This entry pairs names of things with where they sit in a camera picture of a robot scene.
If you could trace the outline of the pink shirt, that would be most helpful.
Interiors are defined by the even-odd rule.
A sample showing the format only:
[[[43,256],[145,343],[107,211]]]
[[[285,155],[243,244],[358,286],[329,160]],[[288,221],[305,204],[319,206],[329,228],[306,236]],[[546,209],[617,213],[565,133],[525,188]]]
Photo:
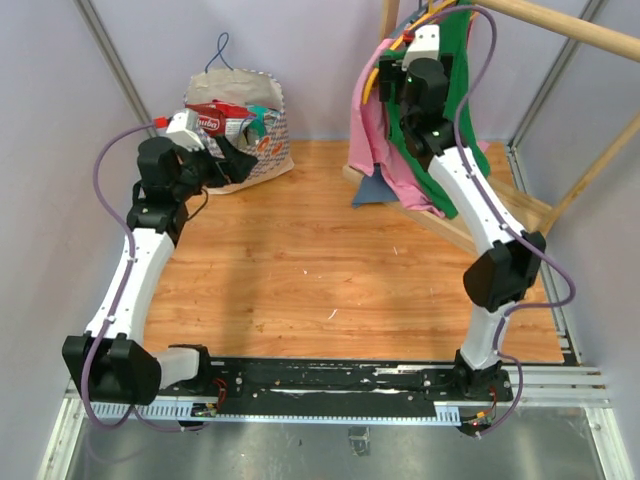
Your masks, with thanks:
[[[350,106],[350,144],[348,165],[365,176],[371,176],[374,165],[385,158],[388,148],[383,145],[383,128],[386,122],[383,113],[372,107],[363,109],[362,93],[368,77],[379,57],[388,51],[394,43],[392,38],[384,39],[371,55],[359,74],[353,89]]]

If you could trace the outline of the blue checkered paper bag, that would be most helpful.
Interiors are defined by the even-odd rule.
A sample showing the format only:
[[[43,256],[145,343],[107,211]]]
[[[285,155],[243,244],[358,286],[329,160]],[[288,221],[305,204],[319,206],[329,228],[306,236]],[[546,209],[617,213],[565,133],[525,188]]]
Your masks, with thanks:
[[[294,167],[290,153],[290,137],[287,124],[284,94],[281,84],[270,73],[234,67],[224,58],[223,51],[230,39],[228,33],[218,36],[216,52],[205,64],[204,70],[193,75],[183,97],[188,102],[202,103],[220,100],[243,107],[259,105],[275,109],[280,117],[274,127],[255,144],[248,145],[244,134],[235,140],[229,140],[238,150],[255,156],[257,165],[249,178],[240,184],[230,183],[221,188],[209,188],[212,194],[224,195],[272,180]],[[214,137],[204,131],[204,143],[215,157],[221,157],[221,151]]]

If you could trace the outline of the green tank top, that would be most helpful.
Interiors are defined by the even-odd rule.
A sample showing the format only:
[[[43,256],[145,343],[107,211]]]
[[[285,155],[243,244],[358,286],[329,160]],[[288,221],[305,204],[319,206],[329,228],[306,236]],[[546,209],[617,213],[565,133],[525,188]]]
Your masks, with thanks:
[[[469,66],[467,40],[471,14],[452,13],[441,21],[444,38],[440,41],[440,53],[452,59],[453,85],[449,87],[444,105],[444,118],[453,121],[456,109],[469,91]],[[372,107],[383,113],[383,145],[388,148],[379,163],[387,185],[394,191],[404,208],[428,211],[439,218],[453,219],[458,215],[452,201],[441,186],[422,169],[409,153],[400,128],[400,107],[390,101],[376,99],[375,87],[380,87],[379,64],[370,73],[370,86],[362,93],[363,109]]]

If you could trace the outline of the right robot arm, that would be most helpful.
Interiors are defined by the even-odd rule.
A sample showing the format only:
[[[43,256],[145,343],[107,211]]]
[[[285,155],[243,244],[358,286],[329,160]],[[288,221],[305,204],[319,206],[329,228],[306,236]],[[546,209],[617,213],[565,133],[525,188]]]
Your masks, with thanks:
[[[478,254],[463,285],[472,303],[469,329],[457,350],[447,388],[466,400],[502,384],[499,350],[509,310],[534,284],[546,241],[529,232],[501,203],[454,123],[444,116],[450,69],[422,57],[404,66],[379,60],[379,98],[398,108],[400,145],[444,190],[469,229]]]

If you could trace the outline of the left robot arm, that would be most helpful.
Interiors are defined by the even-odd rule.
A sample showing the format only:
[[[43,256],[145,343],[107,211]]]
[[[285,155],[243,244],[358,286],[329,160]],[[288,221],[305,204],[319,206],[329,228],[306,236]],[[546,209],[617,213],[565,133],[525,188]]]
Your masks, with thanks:
[[[189,151],[167,137],[139,145],[140,179],[120,222],[125,240],[115,277],[85,332],[67,337],[62,347],[83,400],[149,405],[177,383],[195,396],[212,388],[205,347],[177,344],[152,354],[142,337],[157,283],[189,219],[187,201],[206,188],[245,181],[258,163],[225,137],[214,141],[218,157],[207,148]]]

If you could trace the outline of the red chips bag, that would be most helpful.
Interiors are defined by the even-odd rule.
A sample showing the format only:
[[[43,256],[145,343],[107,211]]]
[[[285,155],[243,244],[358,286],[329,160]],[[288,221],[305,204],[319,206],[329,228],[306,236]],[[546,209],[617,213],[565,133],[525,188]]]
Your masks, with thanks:
[[[253,118],[246,107],[220,100],[188,102],[185,107],[198,114],[199,126],[210,137],[224,134],[235,140]]]

